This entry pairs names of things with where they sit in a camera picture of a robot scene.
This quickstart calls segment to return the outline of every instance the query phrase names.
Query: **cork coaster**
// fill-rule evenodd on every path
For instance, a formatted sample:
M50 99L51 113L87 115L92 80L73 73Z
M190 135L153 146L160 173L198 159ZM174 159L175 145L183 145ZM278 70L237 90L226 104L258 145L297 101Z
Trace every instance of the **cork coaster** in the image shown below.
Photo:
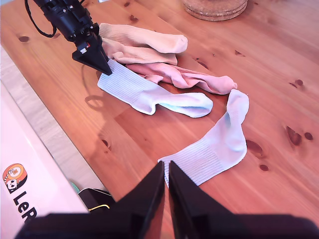
M240 15L248 0L183 0L185 10L207 21L224 21Z

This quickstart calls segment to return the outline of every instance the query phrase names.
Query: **pink sock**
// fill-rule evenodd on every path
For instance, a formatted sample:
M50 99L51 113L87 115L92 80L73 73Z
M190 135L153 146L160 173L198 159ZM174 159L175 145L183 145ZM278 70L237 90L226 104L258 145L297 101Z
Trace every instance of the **pink sock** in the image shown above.
M225 95L237 84L228 76L214 77L165 63L127 64L127 68L158 84L160 81L185 89L195 85L214 94Z

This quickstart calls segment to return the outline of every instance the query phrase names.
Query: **wood grain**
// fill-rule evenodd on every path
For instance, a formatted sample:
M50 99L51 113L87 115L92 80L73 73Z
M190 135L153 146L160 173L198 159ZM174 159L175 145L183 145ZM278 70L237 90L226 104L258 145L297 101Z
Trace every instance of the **wood grain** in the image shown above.
M225 22L194 18L179 0L84 5L98 23L184 34L189 45L179 66L228 75L248 94L248 153L201 189L234 213L287 213L319 225L318 1L249 0L239 17ZM39 27L50 32L32 1L30 8ZM62 35L38 34L22 0L1 9L1 44L116 200L160 157L199 140L225 113L227 96L209 93L213 110L200 119L162 107L153 116L139 113L97 87L99 73L71 59L75 47ZM22 36L28 41L21 42ZM204 92L161 85L173 93ZM173 238L168 197L161 236Z
M1 87L6 87L65 177L82 190L105 187L1 47Z

